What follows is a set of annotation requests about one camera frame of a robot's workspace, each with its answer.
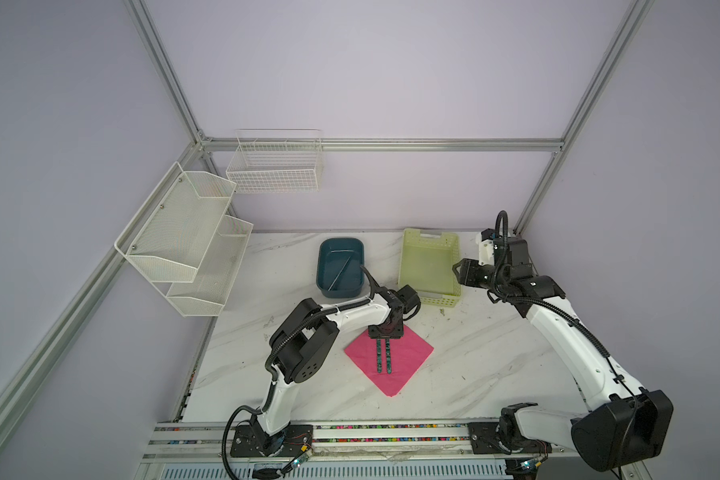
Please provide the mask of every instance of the blue plastic container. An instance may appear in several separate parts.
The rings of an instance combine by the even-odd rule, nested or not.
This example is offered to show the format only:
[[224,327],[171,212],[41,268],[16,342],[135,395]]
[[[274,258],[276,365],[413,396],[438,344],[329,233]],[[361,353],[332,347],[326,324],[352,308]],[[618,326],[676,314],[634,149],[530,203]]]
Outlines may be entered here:
[[362,242],[356,238],[329,238],[320,245],[317,286],[327,298],[354,298],[365,280]]

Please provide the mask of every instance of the green plastic basket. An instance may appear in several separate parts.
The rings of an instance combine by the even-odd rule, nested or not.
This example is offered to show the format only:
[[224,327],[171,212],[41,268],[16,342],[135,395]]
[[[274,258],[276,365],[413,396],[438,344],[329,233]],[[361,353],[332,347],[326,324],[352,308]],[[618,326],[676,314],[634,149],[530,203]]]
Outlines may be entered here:
[[418,228],[406,228],[398,286],[412,286],[422,303],[454,306],[461,297],[461,285],[451,267],[460,260],[458,235],[451,232],[430,235]]

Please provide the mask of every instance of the white wire basket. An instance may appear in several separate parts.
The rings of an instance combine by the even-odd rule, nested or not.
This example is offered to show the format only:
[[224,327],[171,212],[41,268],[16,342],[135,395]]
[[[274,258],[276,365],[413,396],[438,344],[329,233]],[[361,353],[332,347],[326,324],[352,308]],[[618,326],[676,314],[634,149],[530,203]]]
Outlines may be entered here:
[[238,130],[238,148],[226,176],[240,194],[319,190],[320,130]]
[[218,316],[230,297],[253,225],[226,212],[234,182],[174,164],[176,179],[139,230],[115,248],[182,316]]

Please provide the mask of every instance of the marble tabletop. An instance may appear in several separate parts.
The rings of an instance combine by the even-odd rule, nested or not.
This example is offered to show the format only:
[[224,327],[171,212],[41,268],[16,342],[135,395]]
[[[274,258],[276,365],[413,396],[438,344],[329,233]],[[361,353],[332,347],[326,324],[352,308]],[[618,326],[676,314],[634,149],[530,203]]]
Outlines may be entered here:
[[[462,256],[477,258],[474,233],[459,233]],[[315,284],[320,243],[354,236],[381,285],[397,287],[402,232],[253,234],[202,359],[184,422],[223,422],[266,395],[269,337],[298,302],[331,303]],[[367,282],[363,294],[367,293]],[[294,420],[496,417],[504,406],[537,402],[585,412],[573,377],[542,335],[517,311],[463,288],[453,308],[422,305],[406,323],[434,351],[394,397],[384,395],[344,353],[362,330],[342,332],[322,368],[300,387]]]

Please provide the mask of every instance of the pink napkin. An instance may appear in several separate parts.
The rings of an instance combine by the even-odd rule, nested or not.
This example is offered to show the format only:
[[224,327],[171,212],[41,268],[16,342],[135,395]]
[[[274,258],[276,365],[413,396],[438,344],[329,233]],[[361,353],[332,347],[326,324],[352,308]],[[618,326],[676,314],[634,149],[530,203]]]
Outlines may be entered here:
[[426,343],[407,326],[403,326],[403,338],[389,341],[392,373],[387,373],[387,351],[384,340],[382,340],[382,372],[376,371],[376,340],[369,337],[367,331],[350,343],[344,352],[386,396],[395,396],[422,366],[432,350],[434,350],[432,345]]

